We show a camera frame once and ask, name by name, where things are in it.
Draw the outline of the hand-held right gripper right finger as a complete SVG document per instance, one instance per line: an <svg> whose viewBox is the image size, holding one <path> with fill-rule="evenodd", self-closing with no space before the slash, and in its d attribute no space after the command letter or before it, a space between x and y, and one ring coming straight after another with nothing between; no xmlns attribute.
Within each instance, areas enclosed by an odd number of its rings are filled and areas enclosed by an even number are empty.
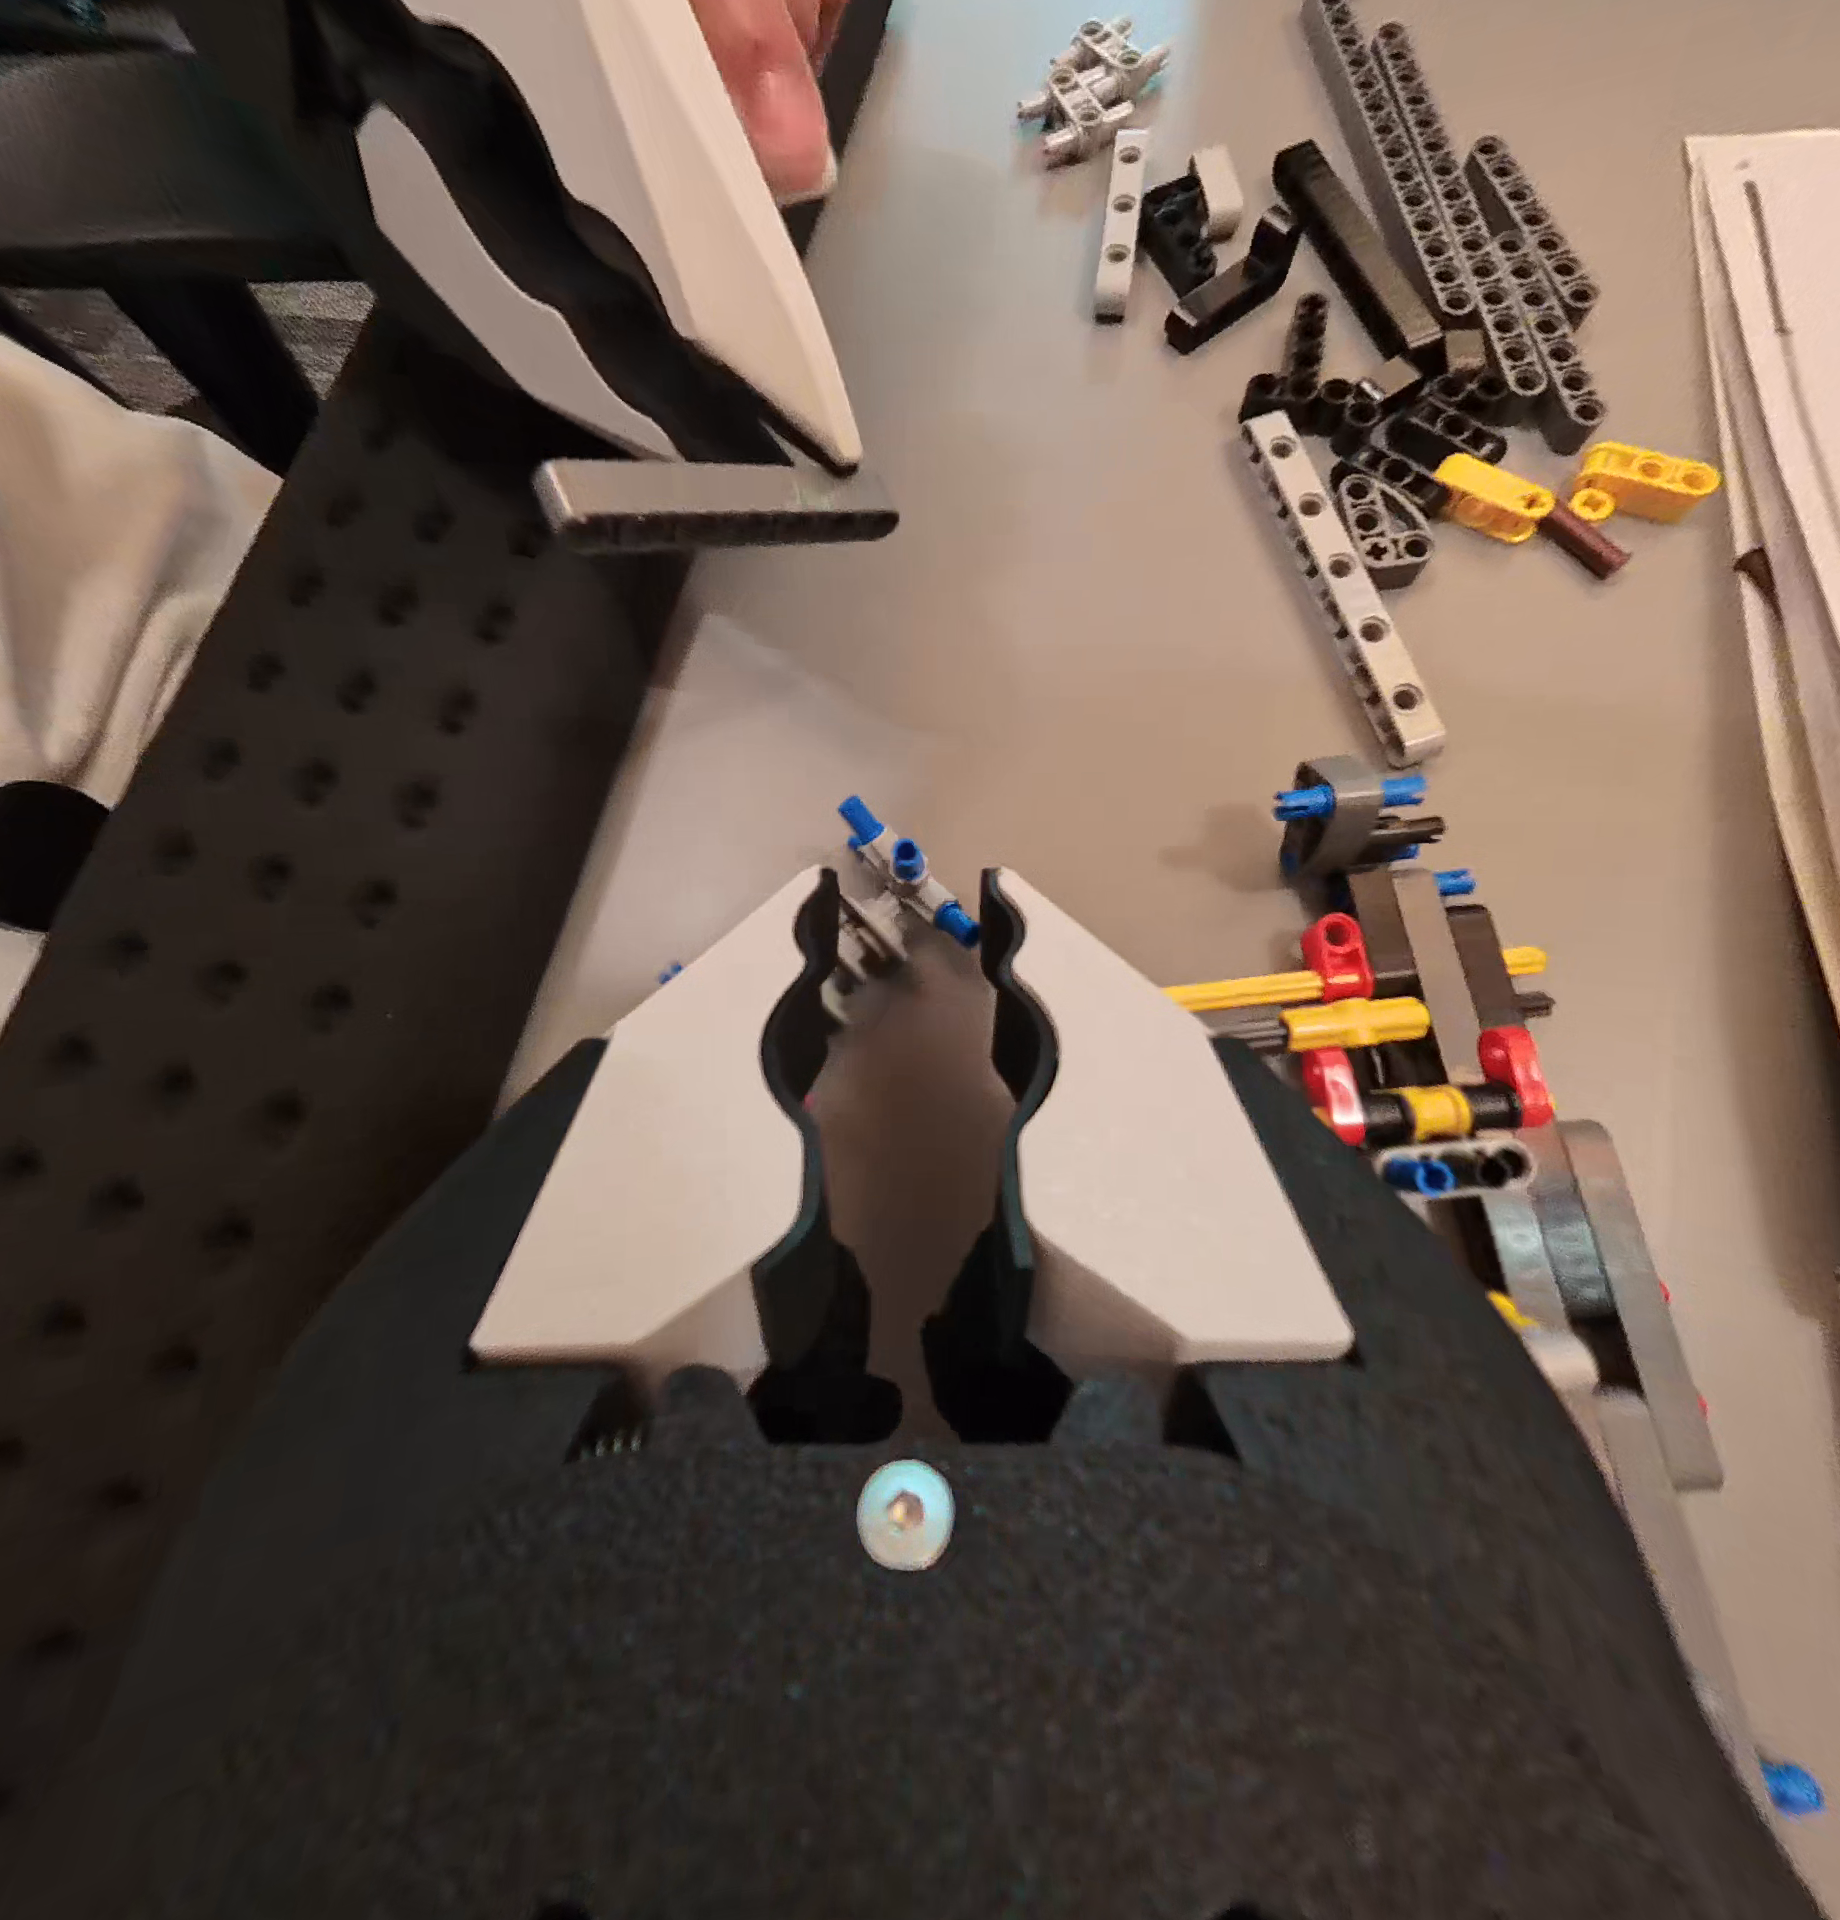
<svg viewBox="0 0 1840 1920"><path fill-rule="evenodd" d="M1335 1363L1355 1328L1194 1012L1011 867L983 873L990 1225L923 1324L942 1419L1061 1419L1089 1379Z"/></svg>

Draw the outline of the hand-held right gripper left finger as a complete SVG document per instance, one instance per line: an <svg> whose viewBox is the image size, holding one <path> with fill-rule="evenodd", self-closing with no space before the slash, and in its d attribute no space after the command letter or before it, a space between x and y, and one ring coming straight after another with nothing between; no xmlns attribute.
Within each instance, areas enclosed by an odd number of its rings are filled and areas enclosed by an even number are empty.
<svg viewBox="0 0 1840 1920"><path fill-rule="evenodd" d="M840 1291L808 1094L830 1031L836 871L808 867L615 1023L468 1349L691 1365L812 1359Z"/></svg>

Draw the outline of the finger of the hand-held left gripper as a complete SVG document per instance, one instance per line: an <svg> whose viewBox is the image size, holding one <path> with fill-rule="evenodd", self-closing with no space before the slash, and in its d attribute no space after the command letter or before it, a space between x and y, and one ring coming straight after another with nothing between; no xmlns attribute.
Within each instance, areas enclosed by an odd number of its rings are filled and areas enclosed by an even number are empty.
<svg viewBox="0 0 1840 1920"><path fill-rule="evenodd" d="M562 192L633 251L668 327L828 469L857 469L830 330L693 8L413 3L413 17L499 62Z"/></svg>
<svg viewBox="0 0 1840 1920"><path fill-rule="evenodd" d="M675 203L615 108L364 108L380 240L525 397L613 447L697 459L697 290Z"/></svg>

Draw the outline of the dark grey lego beam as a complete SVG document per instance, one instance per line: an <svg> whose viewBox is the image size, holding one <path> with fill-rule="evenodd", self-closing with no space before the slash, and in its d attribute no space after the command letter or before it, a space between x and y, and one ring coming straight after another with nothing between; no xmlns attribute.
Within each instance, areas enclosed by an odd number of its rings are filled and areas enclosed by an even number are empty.
<svg viewBox="0 0 1840 1920"><path fill-rule="evenodd" d="M802 466L558 459L534 494L551 536L590 558L877 543L898 526L877 478Z"/></svg>

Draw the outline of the grey lego connector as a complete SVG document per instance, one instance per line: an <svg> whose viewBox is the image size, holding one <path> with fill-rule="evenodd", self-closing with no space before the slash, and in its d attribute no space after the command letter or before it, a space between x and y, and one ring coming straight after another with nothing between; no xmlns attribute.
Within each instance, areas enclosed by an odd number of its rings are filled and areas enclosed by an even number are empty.
<svg viewBox="0 0 1840 1920"><path fill-rule="evenodd" d="M939 882L926 852L886 821L873 814L862 794L840 802L840 818L850 828L850 852L873 880L877 897L907 914L914 924L931 926L965 951L980 949L980 924L973 914Z"/></svg>

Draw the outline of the lego instruction booklet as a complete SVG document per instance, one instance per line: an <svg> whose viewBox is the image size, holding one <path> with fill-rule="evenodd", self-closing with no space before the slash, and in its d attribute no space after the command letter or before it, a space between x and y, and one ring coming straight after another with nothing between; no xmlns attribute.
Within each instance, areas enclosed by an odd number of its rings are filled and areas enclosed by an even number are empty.
<svg viewBox="0 0 1840 1920"><path fill-rule="evenodd" d="M1762 763L1840 1031L1840 131L1681 154Z"/></svg>

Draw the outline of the lego chassis assembly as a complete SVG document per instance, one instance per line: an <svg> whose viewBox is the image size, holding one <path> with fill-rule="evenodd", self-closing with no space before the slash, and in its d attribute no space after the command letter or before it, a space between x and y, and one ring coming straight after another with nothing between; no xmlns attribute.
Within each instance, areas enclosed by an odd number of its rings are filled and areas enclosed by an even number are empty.
<svg viewBox="0 0 1840 1920"><path fill-rule="evenodd" d="M1707 1583L1686 1498L1724 1483L1719 1442L1610 1131L1557 1114L1535 1020L1547 956L1510 949L1418 774L1316 758L1272 802L1282 880L1310 908L1287 974L1173 984L1213 1035L1282 1062L1329 1131L1467 1264L1597 1460L1693 1689L1749 1795L1824 1811L1772 1758Z"/></svg>

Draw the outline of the light grey lego axle pieces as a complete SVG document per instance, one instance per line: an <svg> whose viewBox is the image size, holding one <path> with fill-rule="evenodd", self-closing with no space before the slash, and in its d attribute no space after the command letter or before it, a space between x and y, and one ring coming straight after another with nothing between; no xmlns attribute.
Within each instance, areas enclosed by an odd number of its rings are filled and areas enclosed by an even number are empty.
<svg viewBox="0 0 1840 1920"><path fill-rule="evenodd" d="M1096 17L1048 62L1041 88L1017 107L1017 123L1038 129L1046 170L1075 170L1102 154L1108 155L1102 251L1093 288L1093 318L1098 325L1127 321L1152 145L1152 133L1132 124L1132 115L1169 60L1173 45L1139 45L1130 17Z"/></svg>

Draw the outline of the small black lego pieces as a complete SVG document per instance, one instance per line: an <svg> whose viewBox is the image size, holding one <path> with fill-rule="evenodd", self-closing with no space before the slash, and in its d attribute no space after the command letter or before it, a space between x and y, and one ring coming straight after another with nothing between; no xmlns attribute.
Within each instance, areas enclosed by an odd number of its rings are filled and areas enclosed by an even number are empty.
<svg viewBox="0 0 1840 1920"><path fill-rule="evenodd" d="M1270 203L1253 223L1249 251L1220 264L1245 216L1238 170L1224 145L1198 147L1190 171L1143 193L1139 252L1173 290L1164 344L1176 357L1209 345L1224 330L1280 295L1301 242L1301 218Z"/></svg>

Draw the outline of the light grey lego beam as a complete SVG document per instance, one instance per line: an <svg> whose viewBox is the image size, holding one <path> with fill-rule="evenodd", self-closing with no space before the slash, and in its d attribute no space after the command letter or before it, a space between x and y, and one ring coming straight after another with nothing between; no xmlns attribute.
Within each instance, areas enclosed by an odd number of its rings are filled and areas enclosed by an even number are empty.
<svg viewBox="0 0 1840 1920"><path fill-rule="evenodd" d="M1388 766L1427 766L1447 738L1438 709L1303 441L1282 412L1249 417L1238 433Z"/></svg>

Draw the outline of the black lego beam pile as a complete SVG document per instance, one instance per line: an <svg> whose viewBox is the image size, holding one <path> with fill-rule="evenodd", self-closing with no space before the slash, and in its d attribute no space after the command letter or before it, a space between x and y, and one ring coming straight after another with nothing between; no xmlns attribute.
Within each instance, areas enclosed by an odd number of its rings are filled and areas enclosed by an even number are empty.
<svg viewBox="0 0 1840 1920"><path fill-rule="evenodd" d="M1557 456L1601 433L1579 344L1601 285L1508 140L1461 150L1405 23L1366 23L1357 3L1303 3L1297 23L1355 174L1316 140L1272 155L1272 203L1301 218L1297 252L1326 288L1295 301L1238 420L1290 417L1374 582L1399 589L1430 563L1436 526L1457 526L1438 462L1510 469L1516 433Z"/></svg>

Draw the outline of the yellow lego liftarm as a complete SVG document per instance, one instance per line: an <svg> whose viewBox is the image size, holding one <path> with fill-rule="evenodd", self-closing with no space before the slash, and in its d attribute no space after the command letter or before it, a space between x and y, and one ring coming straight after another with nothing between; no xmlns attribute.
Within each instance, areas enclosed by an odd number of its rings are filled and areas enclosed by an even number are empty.
<svg viewBox="0 0 1840 1920"><path fill-rule="evenodd" d="M1470 453L1438 462L1436 482L1447 494L1447 520L1508 545L1532 543L1557 508L1552 490Z"/></svg>
<svg viewBox="0 0 1840 1920"><path fill-rule="evenodd" d="M1631 443L1591 443L1583 448L1568 513L1601 525L1640 518L1681 525L1697 504L1721 494L1721 469Z"/></svg>

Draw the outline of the person's left hand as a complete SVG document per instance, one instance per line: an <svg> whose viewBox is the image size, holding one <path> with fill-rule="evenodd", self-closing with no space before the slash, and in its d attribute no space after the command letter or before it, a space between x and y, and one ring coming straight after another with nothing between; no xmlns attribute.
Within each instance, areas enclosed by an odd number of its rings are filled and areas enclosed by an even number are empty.
<svg viewBox="0 0 1840 1920"><path fill-rule="evenodd" d="M693 3L778 207L816 203L836 184L819 69L844 3Z"/></svg>

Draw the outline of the black dimpled pad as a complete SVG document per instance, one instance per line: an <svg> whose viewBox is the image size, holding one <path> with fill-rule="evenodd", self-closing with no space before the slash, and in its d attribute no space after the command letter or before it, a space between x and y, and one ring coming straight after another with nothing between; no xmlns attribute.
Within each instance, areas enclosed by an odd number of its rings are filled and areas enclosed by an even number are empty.
<svg viewBox="0 0 1840 1920"><path fill-rule="evenodd" d="M0 1894L323 1301L492 1114L675 607L361 327L0 1031Z"/></svg>

